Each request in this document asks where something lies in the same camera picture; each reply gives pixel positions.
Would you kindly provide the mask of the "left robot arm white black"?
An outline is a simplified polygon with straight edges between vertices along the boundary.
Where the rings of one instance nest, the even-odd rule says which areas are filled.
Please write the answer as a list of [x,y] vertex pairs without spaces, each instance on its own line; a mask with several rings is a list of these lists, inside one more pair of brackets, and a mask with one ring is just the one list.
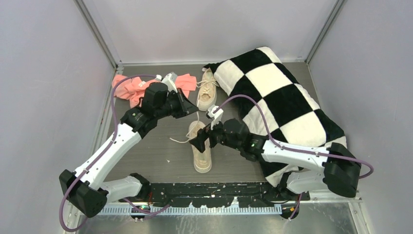
[[73,172],[64,170],[59,175],[66,200],[88,218],[100,213],[107,203],[125,197],[145,201],[150,186],[141,175],[134,173],[109,182],[105,178],[125,153],[157,126],[158,120],[182,118],[197,111],[182,89],[170,91],[163,83],[152,83],[145,90],[141,105],[125,112],[112,136],[85,163]]

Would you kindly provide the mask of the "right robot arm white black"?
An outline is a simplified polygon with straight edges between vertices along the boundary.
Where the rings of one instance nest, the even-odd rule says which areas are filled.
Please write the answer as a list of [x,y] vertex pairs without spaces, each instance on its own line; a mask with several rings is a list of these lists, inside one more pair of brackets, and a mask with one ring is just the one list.
[[361,164],[338,143],[313,148],[283,142],[274,144],[268,136],[251,133],[236,119],[209,124],[189,142],[202,153],[207,140],[210,148],[221,144],[238,150],[249,161],[275,166],[274,172],[265,178],[284,200],[326,189],[342,197],[356,196]]

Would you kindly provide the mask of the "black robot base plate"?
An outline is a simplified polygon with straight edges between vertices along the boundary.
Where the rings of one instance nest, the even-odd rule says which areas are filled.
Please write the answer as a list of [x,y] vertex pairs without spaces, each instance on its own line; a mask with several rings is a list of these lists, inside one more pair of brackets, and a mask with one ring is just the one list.
[[237,201],[241,208],[258,208],[287,202],[295,205],[298,196],[281,193],[267,182],[152,183],[144,186],[139,195],[127,199],[156,207],[169,204],[178,208],[190,205],[219,208],[229,207]]

